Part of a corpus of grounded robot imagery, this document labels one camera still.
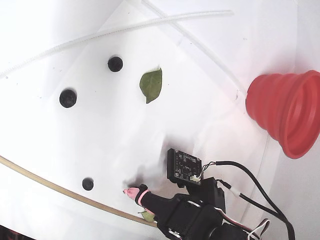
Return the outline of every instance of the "small leaf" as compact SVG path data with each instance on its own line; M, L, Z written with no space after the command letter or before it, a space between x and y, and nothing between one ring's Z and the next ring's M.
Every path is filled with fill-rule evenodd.
M146 220L147 222L149 223L152 223L155 221L155 215L147 212L147 211L144 211L144 212L140 212L142 217L144 218L144 220Z
M150 103L159 97L162 87L162 69L143 74L140 80L140 89Z

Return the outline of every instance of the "white cable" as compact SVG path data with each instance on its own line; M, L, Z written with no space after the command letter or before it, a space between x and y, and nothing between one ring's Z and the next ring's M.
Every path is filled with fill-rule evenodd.
M248 233L253 231L251 228L243 225L242 223L240 223L236 220L233 220L231 217L229 217L227 214L225 214L225 212L221 208L215 207L214 209L217 210L227 222L229 222L237 227L240 227L241 229L245 230Z
M260 224L258 227L256 227L254 230L252 230L252 232L249 233L247 240L250 240L250 237L253 233L255 233L256 231L258 231L259 229L261 229L262 227L266 226L268 223L270 223L269 219L266 219L266 221L263 224Z
M165 18L167 15L152 4L149 0L142 0L142 3L156 13L159 17ZM183 36L187 37L198 49L206 54L233 82L239 91L247 96L247 90L243 87L240 80L233 74L228 66L219 58L219 56L196 38L191 32L182 27L179 23L173 22L171 25L177 29Z
M37 55L34 55L33 57L30 57L21 63L18 63L12 67L9 67L8 69L4 70L3 72L0 72L0 79L5 77L7 74L20 69L34 61L46 58L48 56L51 56L53 54L59 53L62 50L66 50L68 48L71 48L75 45L83 44L88 41L92 41L104 36L109 36L117 33L124 33L128 31L133 31L133 30L138 30L138 29L143 29L151 26L157 26L157 25L163 25L167 23L172 23L176 21L182 21L182 20L189 20L189 19L197 19L197 18L204 18L204 17L211 17L211 16L228 16L228 15L233 15L234 13L231 10L220 10L220 11L205 11L205 12L193 12L193 13L187 13L187 14L181 14L181 15L173 15L173 16L168 16L164 18L157 18L157 19L152 19L152 20L147 20L127 26L121 26L121 27L116 27L112 29L107 29L104 31L99 31L93 34L89 34L83 37L76 38L74 40L67 41L65 43L62 43L60 45L54 46L48 50L45 50Z

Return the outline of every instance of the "black rubber knob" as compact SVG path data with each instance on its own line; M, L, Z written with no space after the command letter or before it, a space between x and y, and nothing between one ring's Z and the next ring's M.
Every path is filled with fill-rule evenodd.
M60 104L64 108L71 108L77 102L77 94L71 89L65 89L60 94Z
M108 67L111 72L114 72L114 73L119 72L123 66L124 66L124 63L122 59L118 56L114 56L110 58L108 61Z
M86 177L82 181L82 187L87 191L92 190L94 188L94 180L91 177Z

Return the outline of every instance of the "black wire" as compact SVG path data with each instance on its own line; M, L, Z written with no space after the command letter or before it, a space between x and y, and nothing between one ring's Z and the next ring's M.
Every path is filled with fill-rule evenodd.
M277 212L271 210L270 208L267 208L259 203L257 203L256 201L250 199L249 197L247 197L246 195L240 193L240 198L246 200L248 203L256 206L259 209L262 209L264 211L266 211L267 213L275 216L277 219L281 220L282 222L285 223L286 229L288 231L288 237L289 240L295 240L296 239L296 235L295 235L295 229L292 226L292 224L288 221L288 219L285 216L281 216L280 214L278 214Z
M267 200L267 202L274 208L274 210L280 214L281 216L283 216L284 218L286 218L286 216L284 215L284 213L274 204L274 202L269 198L269 196L267 195L267 193L265 192L265 190L263 189L263 187L260 185L260 183L258 182L258 180L256 179L256 177L243 165L241 165L238 162L235 161L216 161L215 165L217 166L222 166L222 165L231 165L231 166L235 166L237 168L240 168L241 170L243 170L254 182L254 184L257 186L257 188L260 190L260 192L262 193L262 195L264 196L264 198Z
M208 168L211 164L214 164L214 163L215 163L214 161L211 161L211 162L209 162L208 164L203 165L202 171L204 172L205 170L207 170L207 168Z
M286 229L288 231L289 240L295 240L296 239L295 229L294 229L293 225L288 221L288 219L286 218L284 213L269 198L269 196L267 195L267 193L265 192L263 187L260 185L260 183L258 182L256 177L245 166L243 166L240 163L235 162L235 161L216 161L215 165L217 165L217 166L230 165L230 166L235 166L235 167L240 168L241 170L243 170L253 180L253 182L255 183L257 188L260 190L260 192L262 193L264 198L274 208L274 210L276 210L276 212L271 210L271 209L269 209L269 208L267 208L267 207L265 207L265 206L262 206L261 204L255 202L255 201L253 201L252 199L248 198L247 196L243 195L242 193L240 194L240 197L242 199L246 200L247 202L251 203L252 205L254 205L254 206L266 211L267 213L272 214L273 216L275 216L276 218L278 218L279 220L284 222L285 225L286 225Z

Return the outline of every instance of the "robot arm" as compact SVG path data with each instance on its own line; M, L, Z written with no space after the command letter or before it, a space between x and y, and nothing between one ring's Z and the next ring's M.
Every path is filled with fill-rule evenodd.
M171 240L247 240L240 228L224 223L216 207L225 211L225 197L211 177L201 186L187 186L190 195L168 199L151 193L141 184L124 190L138 205L155 215L157 227Z

